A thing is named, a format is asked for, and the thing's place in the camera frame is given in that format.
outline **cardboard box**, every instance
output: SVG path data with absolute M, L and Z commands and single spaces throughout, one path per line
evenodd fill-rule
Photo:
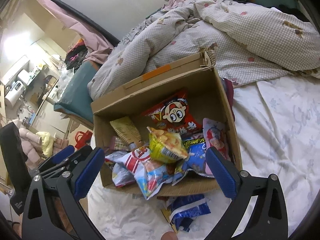
M 218 73 L 212 66 L 200 67 L 200 65 L 205 62 L 200 53 L 196 54 L 196 57 L 187 58 L 197 58 L 198 60 L 186 61 L 186 58 L 184 58 L 181 61 L 183 64 L 180 64 L 178 67 L 166 71 L 167 73 L 164 72 L 152 76 L 152 78 L 159 79 L 158 82 L 155 83 L 150 84 L 149 79 L 141 80 L 141 77 L 139 77 L 137 80 L 131 81 L 131 83 L 138 85 L 138 87 L 142 89 L 135 90 L 129 95 L 113 102 L 112 100 L 116 98 L 116 96 L 112 92 L 110 93 L 111 98 L 109 98 L 109 94 L 106 94 L 97 100 L 99 103 L 93 102 L 95 103 L 92 109 L 94 113 L 94 133 L 97 147 L 106 147 L 109 145 L 110 138 L 116 135 L 109 122 L 124 116 L 131 118 L 138 128 L 142 139 L 148 141 L 148 131 L 146 127 L 155 127 L 155 125 L 150 117 L 141 116 L 141 113 L 171 96 L 181 88 L 187 88 L 190 113 L 196 121 L 202 123 L 203 118 L 207 117 L 225 123 L 230 157 L 236 167 L 241 170 L 242 162 L 236 128 Z M 112 172 L 106 165 L 103 165 L 100 174 L 104 187 L 116 189 L 112 182 Z M 190 173 L 175 186 L 164 184 L 158 195 L 192 195 L 208 192 L 217 188 L 219 188 L 219 186 L 215 179 L 204 178 L 195 173 Z M 136 184 L 128 185 L 117 190 L 132 194 L 141 193 Z
M 110 105 L 115 101 L 132 94 L 133 92 L 153 85 L 169 77 L 199 68 L 201 65 L 209 66 L 211 65 L 209 61 L 210 59 L 206 53 L 196 53 L 164 65 L 149 73 L 143 74 L 142 76 L 127 82 L 126 84 L 93 101 L 91 103 L 92 112 L 98 112 L 100 111 L 101 106 Z

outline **barcode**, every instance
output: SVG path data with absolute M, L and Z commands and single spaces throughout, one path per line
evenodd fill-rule
M 179 156 L 177 156 L 175 153 L 170 151 L 169 149 L 163 147 L 161 153 L 171 159 L 178 160 Z

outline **kitchen appliance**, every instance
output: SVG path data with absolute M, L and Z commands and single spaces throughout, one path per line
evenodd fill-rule
M 6 106 L 13 108 L 19 96 L 21 96 L 24 92 L 25 88 L 26 87 L 21 81 L 15 82 L 10 91 L 4 97 L 4 103 L 6 104 Z
M 17 79 L 20 80 L 25 86 L 27 86 L 30 79 L 30 74 L 25 69 L 22 69 L 18 74 Z

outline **blue gripper pad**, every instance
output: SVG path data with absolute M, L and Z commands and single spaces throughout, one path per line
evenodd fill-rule
M 56 155 L 51 157 L 51 161 L 53 164 L 59 164 L 64 159 L 68 158 L 71 154 L 75 152 L 75 148 L 72 145 L 67 146 Z
M 86 197 L 88 194 L 92 183 L 104 163 L 104 156 L 104 151 L 101 148 L 95 148 L 87 159 L 80 162 L 72 171 L 71 187 L 73 188 L 73 197 L 76 201 Z
M 215 147 L 207 149 L 205 161 L 224 195 L 233 200 L 240 186 L 237 168 L 231 161 L 227 161 Z

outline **screw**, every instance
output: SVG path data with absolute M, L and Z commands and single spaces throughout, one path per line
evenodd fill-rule
M 249 176 L 249 173 L 247 171 L 240 171 L 240 175 L 242 177 L 248 177 Z
M 270 177 L 271 177 L 272 180 L 277 180 L 278 179 L 278 176 L 276 174 L 271 174 Z
M 65 171 L 64 173 L 62 173 L 62 177 L 67 178 L 70 176 L 70 174 L 71 174 L 70 171 Z
M 34 181 L 39 181 L 40 178 L 41 178 L 40 175 L 36 175 L 36 176 L 33 178 L 33 180 L 34 180 Z

